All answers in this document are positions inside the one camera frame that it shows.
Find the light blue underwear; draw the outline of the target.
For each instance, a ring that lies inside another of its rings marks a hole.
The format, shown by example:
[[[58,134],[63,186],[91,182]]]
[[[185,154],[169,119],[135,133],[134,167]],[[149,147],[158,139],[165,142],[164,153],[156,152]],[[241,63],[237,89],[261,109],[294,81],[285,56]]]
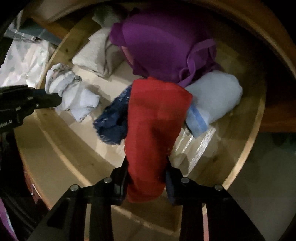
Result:
[[[68,110],[77,122],[83,121],[99,105],[100,96],[75,74],[71,67],[62,63],[48,70],[45,82],[47,94],[58,94],[62,98],[57,112]]]

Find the white knit garment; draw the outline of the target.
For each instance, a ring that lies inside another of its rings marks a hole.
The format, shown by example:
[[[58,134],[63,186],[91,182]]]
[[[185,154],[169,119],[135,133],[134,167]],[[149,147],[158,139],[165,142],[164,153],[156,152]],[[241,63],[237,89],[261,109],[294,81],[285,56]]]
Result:
[[[72,63],[108,78],[125,60],[121,49],[109,39],[111,28],[101,28],[89,37],[89,42],[72,58]]]

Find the red underwear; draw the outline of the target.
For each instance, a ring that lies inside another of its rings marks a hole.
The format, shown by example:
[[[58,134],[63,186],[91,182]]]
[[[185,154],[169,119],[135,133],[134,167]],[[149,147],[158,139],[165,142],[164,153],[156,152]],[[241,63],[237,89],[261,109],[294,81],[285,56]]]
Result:
[[[130,202],[158,198],[165,188],[167,157],[173,146],[193,96],[184,88],[154,78],[132,84],[127,114],[125,154],[131,183]]]

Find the navy speckled underwear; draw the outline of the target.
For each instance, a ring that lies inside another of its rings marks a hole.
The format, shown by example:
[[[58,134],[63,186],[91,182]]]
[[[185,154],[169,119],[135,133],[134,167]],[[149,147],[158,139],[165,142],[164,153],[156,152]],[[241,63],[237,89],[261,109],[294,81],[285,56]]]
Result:
[[[128,104],[132,85],[126,87],[93,122],[96,133],[108,145],[120,145],[127,135]]]

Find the light wooden drawer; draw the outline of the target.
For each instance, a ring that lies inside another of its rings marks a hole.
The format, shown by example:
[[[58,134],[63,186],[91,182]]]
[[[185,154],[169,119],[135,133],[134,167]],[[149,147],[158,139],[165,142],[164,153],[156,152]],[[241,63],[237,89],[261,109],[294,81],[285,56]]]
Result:
[[[171,154],[174,166],[197,183],[221,184],[229,188],[253,147],[265,108],[265,87],[250,44],[259,44],[245,23],[212,6],[197,6],[212,19],[202,28],[217,44],[217,62],[235,75],[242,88],[240,103],[210,125],[198,138],[181,131]],[[16,142],[26,175],[46,206],[53,207],[72,184],[90,186],[121,165],[124,146],[106,145],[98,138],[92,122],[96,109],[78,123],[64,111],[39,109],[15,130]],[[181,208],[170,205],[163,193],[147,203],[112,207],[116,240],[177,240]]]

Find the white patterned bedding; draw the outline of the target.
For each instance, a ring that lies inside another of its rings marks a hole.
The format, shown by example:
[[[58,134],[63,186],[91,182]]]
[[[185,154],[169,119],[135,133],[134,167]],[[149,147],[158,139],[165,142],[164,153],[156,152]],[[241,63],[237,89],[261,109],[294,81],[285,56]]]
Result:
[[[1,66],[1,87],[38,87],[54,50],[54,46],[46,40],[35,43],[13,40]]]

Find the blue checked cloth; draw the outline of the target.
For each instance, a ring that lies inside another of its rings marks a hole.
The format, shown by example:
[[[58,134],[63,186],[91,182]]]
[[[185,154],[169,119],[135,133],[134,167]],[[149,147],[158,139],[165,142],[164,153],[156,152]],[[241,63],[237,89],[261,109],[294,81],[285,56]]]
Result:
[[[45,40],[58,46],[61,39],[33,21],[22,9],[4,32],[4,37],[25,42]]]

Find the grey rolled garment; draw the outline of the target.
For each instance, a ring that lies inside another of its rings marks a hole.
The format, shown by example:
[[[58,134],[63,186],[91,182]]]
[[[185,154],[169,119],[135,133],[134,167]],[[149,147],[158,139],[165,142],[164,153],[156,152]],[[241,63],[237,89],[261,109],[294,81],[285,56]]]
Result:
[[[92,17],[92,20],[100,25],[102,28],[111,28],[115,23],[120,22],[120,16],[112,9],[97,9]]]

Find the light blue rolled garment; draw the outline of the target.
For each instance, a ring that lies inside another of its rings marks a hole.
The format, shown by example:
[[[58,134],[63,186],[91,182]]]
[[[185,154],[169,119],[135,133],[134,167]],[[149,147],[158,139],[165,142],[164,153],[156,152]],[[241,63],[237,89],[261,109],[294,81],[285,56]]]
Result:
[[[205,74],[185,89],[193,96],[185,123],[194,138],[238,105],[243,93],[234,75],[218,70]]]

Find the purple garment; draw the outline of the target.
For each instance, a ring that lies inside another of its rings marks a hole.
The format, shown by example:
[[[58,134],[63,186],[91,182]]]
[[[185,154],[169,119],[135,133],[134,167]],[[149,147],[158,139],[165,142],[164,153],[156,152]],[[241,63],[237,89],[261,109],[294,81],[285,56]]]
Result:
[[[186,87],[218,70],[213,39],[199,41],[197,28],[170,16],[137,14],[115,23],[109,35],[134,75]]]

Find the brown wooden nightstand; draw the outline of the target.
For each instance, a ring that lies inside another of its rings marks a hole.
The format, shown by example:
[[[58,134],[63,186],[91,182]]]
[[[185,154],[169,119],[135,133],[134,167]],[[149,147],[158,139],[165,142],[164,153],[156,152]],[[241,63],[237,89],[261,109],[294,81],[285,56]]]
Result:
[[[28,15],[48,30],[60,33],[53,23],[96,1],[32,1],[25,7]],[[280,20],[261,1],[200,1],[201,4],[220,9],[257,32],[280,55],[295,74],[295,42]],[[266,107],[260,132],[295,132],[295,91],[285,93],[274,104]]]

